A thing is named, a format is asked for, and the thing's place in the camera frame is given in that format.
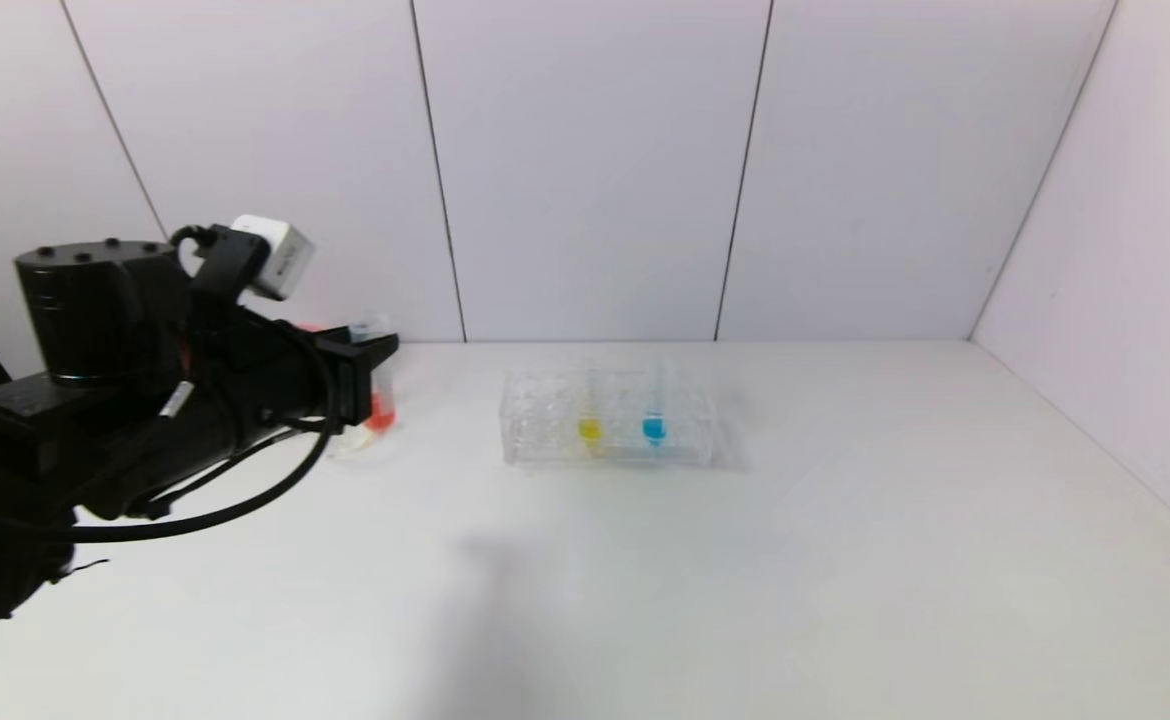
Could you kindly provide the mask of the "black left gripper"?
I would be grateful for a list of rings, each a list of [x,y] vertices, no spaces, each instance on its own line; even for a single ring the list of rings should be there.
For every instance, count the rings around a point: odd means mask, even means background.
[[[353,341],[347,328],[252,328],[236,348],[236,434],[264,436],[288,421],[333,420],[335,433],[371,414],[371,373],[399,348],[397,332]]]

